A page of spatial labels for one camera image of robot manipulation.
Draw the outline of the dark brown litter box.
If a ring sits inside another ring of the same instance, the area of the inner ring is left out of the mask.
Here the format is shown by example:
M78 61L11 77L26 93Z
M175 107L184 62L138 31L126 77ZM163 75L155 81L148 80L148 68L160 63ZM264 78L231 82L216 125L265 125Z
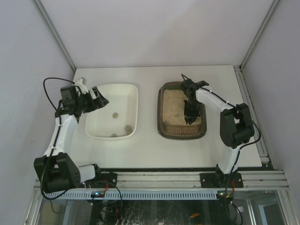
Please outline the dark brown litter box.
M158 92L157 131L167 139L194 140L205 136L207 131L206 110L200 105L200 124L186 125L184 100L187 97L180 88L181 82L167 82Z

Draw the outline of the aluminium front mounting rail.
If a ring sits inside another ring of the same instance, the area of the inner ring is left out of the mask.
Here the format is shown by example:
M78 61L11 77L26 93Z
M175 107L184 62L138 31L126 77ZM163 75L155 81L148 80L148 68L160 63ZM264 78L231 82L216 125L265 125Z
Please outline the aluminium front mounting rail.
M240 171L218 184L212 171L200 172L101 172L96 181L108 181L120 190L285 190L283 171Z

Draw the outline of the aluminium right corner post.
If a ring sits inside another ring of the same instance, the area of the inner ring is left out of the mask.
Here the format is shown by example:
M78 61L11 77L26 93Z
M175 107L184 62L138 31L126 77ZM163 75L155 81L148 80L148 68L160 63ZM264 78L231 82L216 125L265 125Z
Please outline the aluminium right corner post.
M261 37L263 36L267 26L269 25L275 11L277 10L277 8L281 2L282 2L281 0L273 0L272 1L266 15L264 16L264 18L258 28L258 31L256 32L245 56L243 57L243 59L241 61L240 70L243 70L243 68L246 66L249 58L251 57L254 49L256 48L257 44L259 43Z

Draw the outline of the aluminium corner post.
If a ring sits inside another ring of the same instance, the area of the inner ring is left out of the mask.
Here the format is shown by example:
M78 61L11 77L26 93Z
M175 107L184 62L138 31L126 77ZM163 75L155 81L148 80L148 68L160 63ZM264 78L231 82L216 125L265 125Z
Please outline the aluminium corner post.
M254 49L256 48L257 44L259 43L261 37L263 36L267 26L269 25L275 11L277 10L277 8L281 2L282 2L281 0L273 0L272 1L266 15L264 16L264 18L258 28L258 31L256 32L245 56L243 57L243 59L241 61L240 70L243 70L243 68L246 66L249 58L251 57Z
M63 57L65 58L65 60L67 61L69 67L71 68L71 70L73 71L73 73L76 72L76 66L75 63L73 62L66 46L64 45L57 29L55 28L49 14L47 13L45 7L42 4L41 0L32 0L33 5L35 6L37 12L39 13L42 21L44 22L46 28L48 29L48 31L50 32L52 38L54 39L57 47L59 48L59 50L61 51Z

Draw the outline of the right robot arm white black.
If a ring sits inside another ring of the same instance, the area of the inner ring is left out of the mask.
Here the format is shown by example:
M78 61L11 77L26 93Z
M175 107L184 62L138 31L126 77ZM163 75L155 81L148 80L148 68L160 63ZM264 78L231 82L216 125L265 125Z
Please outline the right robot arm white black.
M206 81L193 82L185 75L180 87L187 97L184 101L184 120L191 125L200 117L200 106L205 105L218 113L219 135L225 146L222 158L217 164L222 174L231 174L237 170L240 150L254 136L255 123L247 104L233 104L216 94Z

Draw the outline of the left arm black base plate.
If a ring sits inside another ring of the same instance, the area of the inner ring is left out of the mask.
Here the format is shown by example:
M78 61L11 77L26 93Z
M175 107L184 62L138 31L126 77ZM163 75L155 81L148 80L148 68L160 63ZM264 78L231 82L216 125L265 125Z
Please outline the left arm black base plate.
M79 188L114 188L117 185L118 175L114 172L101 172L95 178L80 184Z

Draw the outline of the aluminium left corner post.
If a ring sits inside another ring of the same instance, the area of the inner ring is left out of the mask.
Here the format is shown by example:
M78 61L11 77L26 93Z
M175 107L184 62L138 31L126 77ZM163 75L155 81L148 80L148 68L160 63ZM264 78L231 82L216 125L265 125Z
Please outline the aluminium left corner post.
M71 68L71 70L73 71L73 73L76 72L76 66L75 63L73 62L66 46L64 45L57 29L55 28L49 14L47 13L45 7L42 4L41 0L32 0L33 5L35 6L37 12L39 13L42 21L44 22L46 28L48 29L48 31L50 32L52 38L54 39L57 47L59 48L59 50L61 51L63 57L65 58L65 60L67 61L69 67Z

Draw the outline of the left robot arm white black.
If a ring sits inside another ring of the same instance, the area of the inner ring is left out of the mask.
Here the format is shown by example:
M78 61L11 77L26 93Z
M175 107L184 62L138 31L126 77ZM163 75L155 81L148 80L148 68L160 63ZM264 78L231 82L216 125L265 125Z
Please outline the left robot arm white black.
M79 188L97 176L97 164L77 166L69 156L73 134L82 114L105 107L109 101L97 87L84 90L80 85L60 89L62 99L55 110L55 129L42 157L34 160L41 191L50 194Z

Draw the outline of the white plastic waste bin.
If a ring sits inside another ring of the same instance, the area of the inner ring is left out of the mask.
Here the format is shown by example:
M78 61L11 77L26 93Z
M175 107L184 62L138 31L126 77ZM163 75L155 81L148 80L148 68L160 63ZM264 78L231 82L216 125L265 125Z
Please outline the white plastic waste bin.
M105 107L87 114L85 131L95 139L118 140L133 136L138 117L138 89L133 84L112 83L97 86L103 97L109 100Z

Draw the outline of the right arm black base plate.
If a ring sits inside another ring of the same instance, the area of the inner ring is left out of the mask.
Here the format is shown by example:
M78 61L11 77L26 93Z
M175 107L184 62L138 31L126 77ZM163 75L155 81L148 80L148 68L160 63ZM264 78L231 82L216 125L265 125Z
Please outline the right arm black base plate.
M233 174L218 174L215 173L201 173L200 182L202 188L243 188L243 180L240 173Z

